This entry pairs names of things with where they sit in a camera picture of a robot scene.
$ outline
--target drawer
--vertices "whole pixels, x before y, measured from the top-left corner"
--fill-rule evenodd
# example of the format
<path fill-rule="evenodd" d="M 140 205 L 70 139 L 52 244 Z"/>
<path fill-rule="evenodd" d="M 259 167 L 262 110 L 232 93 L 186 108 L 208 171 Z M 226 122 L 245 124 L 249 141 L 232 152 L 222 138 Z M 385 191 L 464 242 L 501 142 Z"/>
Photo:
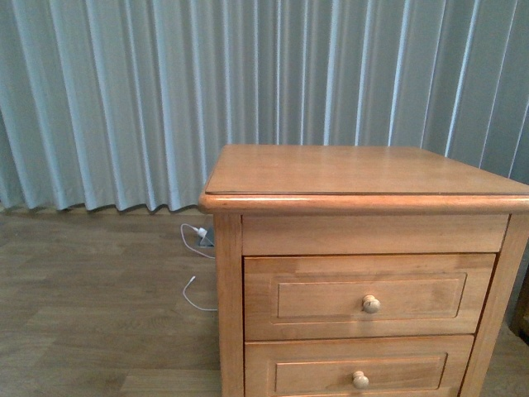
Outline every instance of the drawer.
<path fill-rule="evenodd" d="M 247 342 L 246 395 L 456 397 L 472 343 L 470 335 Z M 357 388 L 365 379 L 353 382 L 359 371 L 365 389 Z"/>
<path fill-rule="evenodd" d="M 246 257 L 245 339 L 473 333 L 495 257 Z"/>
<path fill-rule="evenodd" d="M 242 218 L 243 255 L 498 252 L 507 215 Z"/>

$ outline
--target drawer front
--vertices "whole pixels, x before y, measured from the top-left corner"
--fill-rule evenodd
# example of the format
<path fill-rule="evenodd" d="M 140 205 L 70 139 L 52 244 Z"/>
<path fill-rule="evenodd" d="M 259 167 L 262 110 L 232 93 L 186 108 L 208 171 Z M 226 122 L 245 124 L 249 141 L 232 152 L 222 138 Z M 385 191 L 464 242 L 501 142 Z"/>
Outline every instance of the drawer front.
<path fill-rule="evenodd" d="M 494 254 L 245 258 L 245 338 L 473 333 L 494 260 Z M 378 301 L 376 313 L 364 307 L 369 295 Z"/>
<path fill-rule="evenodd" d="M 470 335 L 248 342 L 246 394 L 457 396 L 472 342 Z M 357 379 L 355 385 L 359 371 L 367 377 L 367 386 L 365 379 Z"/>
<path fill-rule="evenodd" d="M 498 252 L 507 215 L 242 219 L 244 255 Z"/>

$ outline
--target drawer knob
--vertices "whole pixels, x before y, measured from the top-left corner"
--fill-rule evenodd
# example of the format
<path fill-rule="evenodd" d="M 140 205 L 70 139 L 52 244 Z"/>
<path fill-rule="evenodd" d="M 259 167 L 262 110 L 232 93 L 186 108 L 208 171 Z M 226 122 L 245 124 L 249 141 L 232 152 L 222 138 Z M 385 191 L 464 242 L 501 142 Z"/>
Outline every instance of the drawer knob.
<path fill-rule="evenodd" d="M 362 307 L 366 313 L 373 314 L 380 310 L 380 301 L 373 295 L 366 295 L 362 303 Z"/>
<path fill-rule="evenodd" d="M 353 386 L 356 389 L 367 389 L 369 386 L 369 379 L 364 375 L 364 372 L 357 371 L 353 374 Z"/>

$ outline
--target wooden floor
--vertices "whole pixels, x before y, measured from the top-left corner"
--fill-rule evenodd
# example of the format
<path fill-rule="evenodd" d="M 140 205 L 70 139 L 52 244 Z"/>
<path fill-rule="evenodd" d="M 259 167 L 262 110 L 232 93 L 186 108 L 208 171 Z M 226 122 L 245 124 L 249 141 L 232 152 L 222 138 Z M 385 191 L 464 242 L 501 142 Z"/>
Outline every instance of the wooden floor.
<path fill-rule="evenodd" d="M 219 397 L 214 261 L 184 249 L 203 215 L 0 213 L 0 396 Z M 529 395 L 504 327 L 483 397 Z"/>

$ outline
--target power cord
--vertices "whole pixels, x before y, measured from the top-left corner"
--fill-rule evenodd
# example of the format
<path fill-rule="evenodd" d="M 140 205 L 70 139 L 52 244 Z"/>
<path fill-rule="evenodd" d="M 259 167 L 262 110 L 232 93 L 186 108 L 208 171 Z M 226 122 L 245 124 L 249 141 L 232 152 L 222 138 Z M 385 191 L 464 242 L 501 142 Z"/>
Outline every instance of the power cord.
<path fill-rule="evenodd" d="M 185 300 L 187 300 L 189 302 L 189 304 L 191 304 L 191 306 L 193 306 L 194 308 L 196 308 L 198 310 L 202 310 L 203 312 L 218 312 L 218 309 L 201 308 L 200 306 L 198 306 L 198 305 L 194 304 L 193 302 L 191 302 L 191 300 L 185 294 L 185 291 L 188 289 L 188 287 L 191 285 L 191 283 L 193 283 L 195 281 L 196 278 L 197 278 L 197 276 L 195 276 L 195 275 L 193 277 L 191 277 L 191 280 L 189 280 L 189 282 L 185 285 L 185 287 L 183 287 L 182 295 L 184 296 Z"/>
<path fill-rule="evenodd" d="M 206 236 L 206 233 L 207 233 L 207 230 L 204 229 L 203 227 L 195 227 L 195 226 L 191 226 L 189 225 L 188 223 L 182 223 L 180 225 L 180 235 L 182 236 L 182 241 L 184 243 L 184 245 L 191 251 L 193 252 L 196 252 L 197 254 L 199 255 L 202 255 L 202 256 L 205 256 L 206 258 L 208 259 L 215 259 L 215 256 L 210 256 L 208 254 L 205 254 L 204 252 L 200 252 L 199 250 L 196 250 L 194 249 L 193 247 L 191 247 L 188 242 L 185 241 L 185 236 L 183 235 L 183 228 L 184 227 L 189 227 L 191 229 L 193 229 L 200 237 L 204 238 Z M 185 298 L 185 300 L 187 300 L 189 302 L 189 304 L 191 304 L 191 306 L 193 306 L 194 308 L 198 309 L 198 310 L 202 310 L 203 312 L 218 312 L 218 309 L 205 309 L 205 308 L 201 308 L 200 306 L 198 306 L 197 304 L 194 304 L 193 302 L 191 302 L 191 299 L 188 298 L 188 296 L 185 294 L 185 291 L 188 289 L 188 287 L 195 281 L 195 279 L 197 278 L 196 275 L 194 275 L 193 277 L 191 277 L 191 279 L 189 280 L 189 282 L 185 285 L 185 287 L 183 287 L 183 291 L 182 291 L 182 295 L 183 297 Z"/>
<path fill-rule="evenodd" d="M 197 233 L 200 237 L 205 237 L 206 236 L 206 233 L 207 233 L 207 230 L 204 229 L 203 227 L 195 227 L 195 226 L 191 226 L 190 224 L 188 223 L 182 223 L 180 225 L 180 235 L 182 236 L 182 241 L 184 243 L 184 245 L 191 251 L 193 252 L 196 252 L 197 254 L 199 255 L 202 255 L 202 256 L 205 256 L 206 258 L 209 258 L 209 259 L 215 259 L 215 256 L 210 256 L 208 254 L 205 254 L 203 252 L 200 252 L 199 250 L 196 250 L 194 249 L 192 246 L 190 246 L 188 244 L 188 242 L 185 241 L 185 236 L 183 235 L 183 227 L 189 227 L 191 229 L 193 229 L 195 231 L 195 233 Z"/>

